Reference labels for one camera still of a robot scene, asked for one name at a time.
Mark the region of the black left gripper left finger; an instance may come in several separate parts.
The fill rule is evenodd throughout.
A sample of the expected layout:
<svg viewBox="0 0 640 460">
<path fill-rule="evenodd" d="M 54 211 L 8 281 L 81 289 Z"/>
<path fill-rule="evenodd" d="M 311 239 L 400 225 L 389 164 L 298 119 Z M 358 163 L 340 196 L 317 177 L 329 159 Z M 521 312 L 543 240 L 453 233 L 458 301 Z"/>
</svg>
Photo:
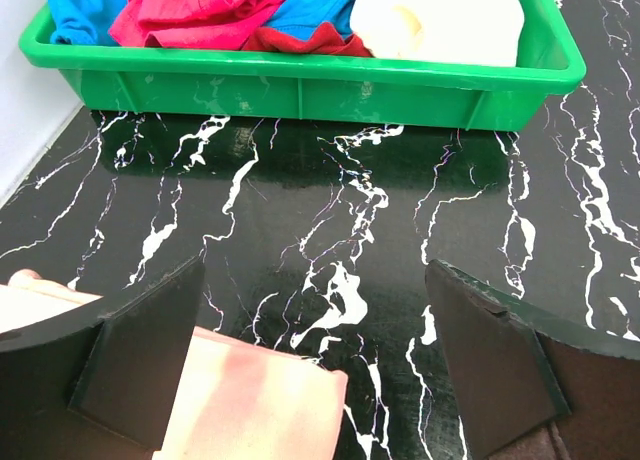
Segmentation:
<svg viewBox="0 0 640 460">
<path fill-rule="evenodd" d="M 200 307 L 193 257 L 1 336 L 4 451 L 158 451 Z"/>
</svg>

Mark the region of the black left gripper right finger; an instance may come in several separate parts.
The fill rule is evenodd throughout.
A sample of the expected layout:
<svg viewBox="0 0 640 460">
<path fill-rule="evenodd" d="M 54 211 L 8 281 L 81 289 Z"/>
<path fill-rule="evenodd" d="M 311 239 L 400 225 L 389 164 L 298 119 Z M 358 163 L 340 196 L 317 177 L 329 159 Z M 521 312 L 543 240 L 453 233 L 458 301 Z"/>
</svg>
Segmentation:
<svg viewBox="0 0 640 460">
<path fill-rule="evenodd" d="M 425 284 L 476 459 L 636 459 L 639 344 L 431 261 Z"/>
</svg>

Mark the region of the cream white t shirt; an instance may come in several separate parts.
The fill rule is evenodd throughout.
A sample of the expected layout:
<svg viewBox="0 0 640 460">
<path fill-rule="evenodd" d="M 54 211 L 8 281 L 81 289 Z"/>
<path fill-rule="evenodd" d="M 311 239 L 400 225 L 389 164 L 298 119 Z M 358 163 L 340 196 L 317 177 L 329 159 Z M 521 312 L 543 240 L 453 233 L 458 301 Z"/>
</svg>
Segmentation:
<svg viewBox="0 0 640 460">
<path fill-rule="evenodd" d="M 519 0 L 355 0 L 350 27 L 376 58 L 514 67 Z"/>
</svg>

